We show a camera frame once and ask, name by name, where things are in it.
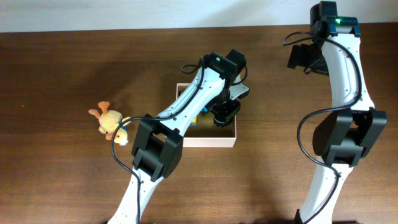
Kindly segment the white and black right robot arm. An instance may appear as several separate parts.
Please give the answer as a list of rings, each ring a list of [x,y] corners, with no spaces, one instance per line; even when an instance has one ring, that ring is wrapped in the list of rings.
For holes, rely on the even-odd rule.
[[[295,223],[331,223],[342,186],[366,157],[387,123],[385,111],[378,111],[366,88],[360,61],[361,31],[356,17],[339,16],[336,2],[320,1],[310,10],[310,31],[290,43],[287,66],[300,66],[306,74],[318,73],[330,79],[331,108],[315,128],[312,146],[316,164],[307,198],[296,211]]]

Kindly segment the yellow and grey toy truck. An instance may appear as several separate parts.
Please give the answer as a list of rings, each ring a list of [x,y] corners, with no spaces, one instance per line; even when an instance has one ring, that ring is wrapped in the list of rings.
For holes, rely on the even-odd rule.
[[[198,123],[198,117],[194,117],[193,121],[191,122],[190,126],[196,126]]]

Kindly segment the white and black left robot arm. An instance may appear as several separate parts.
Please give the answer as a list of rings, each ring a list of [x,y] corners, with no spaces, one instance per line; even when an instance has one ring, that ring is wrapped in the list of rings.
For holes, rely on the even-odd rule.
[[[118,164],[131,173],[129,185],[112,223],[139,223],[155,188],[178,166],[184,135],[203,110],[213,113],[218,127],[230,125],[241,108],[240,100],[249,88],[239,76],[246,72],[243,53],[231,50],[227,56],[206,54],[193,69],[195,78],[164,111],[153,117],[138,117],[139,126],[132,147],[132,167]]]

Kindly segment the small black round cap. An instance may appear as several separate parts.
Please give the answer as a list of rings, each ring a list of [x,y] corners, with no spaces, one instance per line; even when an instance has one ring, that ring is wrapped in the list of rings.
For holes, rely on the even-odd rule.
[[[218,121],[216,118],[213,119],[214,123],[216,124],[217,127],[225,127],[228,125],[226,122]]]

